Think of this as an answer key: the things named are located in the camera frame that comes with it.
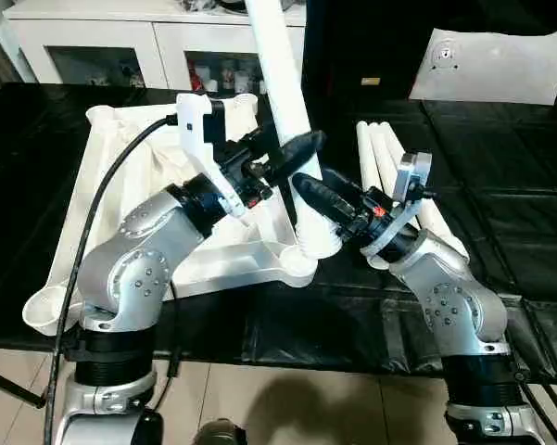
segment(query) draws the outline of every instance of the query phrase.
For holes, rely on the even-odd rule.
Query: black tablecloth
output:
[[[9,84],[0,91],[0,347],[48,350],[21,320],[44,284],[94,105],[171,103],[176,92]],[[354,124],[389,121],[408,151],[433,153],[430,184],[468,247],[476,276],[505,300],[509,337],[535,381],[557,383],[557,108],[392,101],[338,116],[324,165],[359,177]],[[313,283],[267,283],[181,300],[188,360],[438,375],[414,297],[351,248],[321,261]],[[165,355],[170,303],[158,326]]]

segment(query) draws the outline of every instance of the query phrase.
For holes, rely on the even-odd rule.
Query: white cabinet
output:
[[[152,24],[108,20],[11,20],[40,83],[167,88]]]
[[[25,0],[5,16],[40,83],[263,93],[247,15],[189,13],[179,0]],[[299,73],[305,21],[304,6],[285,12]]]

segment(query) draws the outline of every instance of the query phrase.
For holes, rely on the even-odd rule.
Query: white pvc pipe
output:
[[[389,122],[381,122],[379,126],[381,127],[381,131],[386,138],[386,145],[387,151],[389,151],[389,156],[391,156],[393,163],[395,164],[397,169],[399,167],[399,164],[401,163],[401,157],[404,156],[404,153],[406,151],[404,150],[404,147],[401,146],[401,143],[395,132],[393,131],[393,128],[391,128],[391,125],[389,125]]]
[[[310,131],[285,16],[280,0],[246,0],[246,5],[278,140],[283,146],[293,137]],[[317,156],[314,155],[298,172],[321,179]],[[297,212],[297,239],[303,253],[315,260],[336,254],[342,241],[335,234],[335,224],[309,207],[292,184],[290,190]]]
[[[389,150],[391,158],[396,163],[397,168],[405,150],[388,122],[382,122],[380,127],[386,138],[386,147]],[[470,258],[462,241],[451,232],[451,229],[449,229],[447,222],[443,218],[443,215],[441,215],[437,204],[435,204],[432,199],[423,199],[420,210],[418,210],[418,222],[421,227],[428,229],[433,234],[439,236],[443,241],[460,252],[465,258]]]
[[[367,122],[360,121],[356,124],[356,136],[359,142],[362,190],[368,190],[373,186],[383,190],[377,164],[374,160],[373,146],[371,145],[371,136],[369,135],[369,125]]]
[[[373,143],[374,158],[377,162],[377,169],[381,176],[381,183],[383,184],[383,191],[386,195],[391,197],[393,188],[398,178],[398,167],[394,163],[389,150],[387,149],[386,135],[383,129],[377,122],[369,125],[369,134],[371,135],[371,142]],[[420,229],[420,225],[416,218],[410,220],[410,224]]]

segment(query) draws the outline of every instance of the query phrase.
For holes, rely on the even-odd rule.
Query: cabinet door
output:
[[[170,88],[264,93],[250,26],[155,23],[155,33]],[[305,29],[289,27],[288,36],[300,76]]]
[[[40,83],[167,88],[151,23],[10,21]]]

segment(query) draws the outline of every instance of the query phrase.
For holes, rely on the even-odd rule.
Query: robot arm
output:
[[[67,350],[76,369],[67,380],[56,444],[160,443],[162,418],[146,404],[157,381],[155,327],[173,271],[215,223],[270,197],[271,187],[324,141],[322,133],[302,134],[260,163],[272,148],[267,133],[257,130],[238,143],[227,142],[221,101],[200,95],[179,99],[178,124],[189,132],[182,141],[203,172],[138,206],[82,261],[81,329],[76,348]]]
[[[513,376],[504,338],[506,309],[474,279],[464,256],[407,224],[426,178],[419,158],[405,163],[418,168],[400,173],[396,208],[380,190],[363,192],[333,171],[323,173],[324,182],[298,173],[293,184],[310,206],[338,223],[344,240],[358,243],[368,259],[379,255],[388,261],[389,271],[420,302],[441,355],[449,393],[446,419],[458,441],[542,444],[534,412]]]

